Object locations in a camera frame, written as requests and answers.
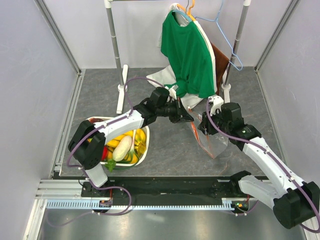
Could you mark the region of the clear zip top bag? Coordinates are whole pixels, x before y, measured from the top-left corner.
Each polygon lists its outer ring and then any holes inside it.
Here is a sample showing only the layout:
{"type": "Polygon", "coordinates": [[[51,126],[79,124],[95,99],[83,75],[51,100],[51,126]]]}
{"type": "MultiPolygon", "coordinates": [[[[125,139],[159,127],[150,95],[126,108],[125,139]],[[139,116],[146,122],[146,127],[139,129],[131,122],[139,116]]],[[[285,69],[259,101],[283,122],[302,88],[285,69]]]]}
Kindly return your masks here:
{"type": "Polygon", "coordinates": [[[198,145],[212,158],[217,158],[222,152],[224,152],[228,146],[228,139],[220,133],[215,135],[204,135],[198,126],[202,121],[202,115],[192,111],[187,107],[188,113],[193,117],[194,121],[189,122],[188,126],[192,131],[195,140],[198,145]]]}

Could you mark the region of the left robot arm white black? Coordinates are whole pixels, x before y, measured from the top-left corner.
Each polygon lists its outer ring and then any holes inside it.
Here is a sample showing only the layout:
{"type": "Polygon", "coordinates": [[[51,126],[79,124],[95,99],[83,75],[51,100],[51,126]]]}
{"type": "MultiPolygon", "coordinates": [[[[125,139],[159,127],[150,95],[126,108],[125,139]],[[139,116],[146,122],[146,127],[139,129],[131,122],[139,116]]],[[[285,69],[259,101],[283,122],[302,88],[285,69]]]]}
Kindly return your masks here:
{"type": "Polygon", "coordinates": [[[108,177],[100,164],[106,143],[129,130],[144,128],[158,117],[168,117],[174,124],[194,121],[179,97],[172,98],[168,89],[157,87],[150,97],[120,116],[101,122],[84,120],[80,123],[68,150],[91,181],[95,194],[104,197],[110,191],[108,177]]]}

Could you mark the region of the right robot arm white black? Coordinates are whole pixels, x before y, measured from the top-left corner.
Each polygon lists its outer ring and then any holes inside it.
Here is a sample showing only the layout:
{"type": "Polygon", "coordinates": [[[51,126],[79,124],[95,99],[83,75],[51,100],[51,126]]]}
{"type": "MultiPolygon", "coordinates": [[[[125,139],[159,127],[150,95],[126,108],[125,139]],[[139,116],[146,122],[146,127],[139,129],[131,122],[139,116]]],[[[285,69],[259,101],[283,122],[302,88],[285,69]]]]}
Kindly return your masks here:
{"type": "Polygon", "coordinates": [[[320,188],[306,182],[271,150],[261,133],[242,117],[238,103],[209,97],[202,121],[198,126],[205,135],[222,134],[250,157],[267,176],[264,183],[252,174],[241,171],[233,175],[229,191],[235,197],[248,194],[272,209],[280,224],[291,229],[320,218],[320,188]]]}

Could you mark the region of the white toy radish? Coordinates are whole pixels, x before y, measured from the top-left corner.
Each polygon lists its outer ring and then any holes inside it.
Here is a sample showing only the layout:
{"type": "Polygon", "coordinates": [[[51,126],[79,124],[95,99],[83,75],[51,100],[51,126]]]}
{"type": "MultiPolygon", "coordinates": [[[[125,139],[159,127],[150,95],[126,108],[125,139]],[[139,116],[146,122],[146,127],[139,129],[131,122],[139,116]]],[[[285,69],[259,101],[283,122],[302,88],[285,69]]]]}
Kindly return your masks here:
{"type": "Polygon", "coordinates": [[[126,154],[129,152],[132,145],[132,137],[126,135],[114,149],[112,153],[112,159],[116,162],[120,162],[124,159],[126,154]]]}

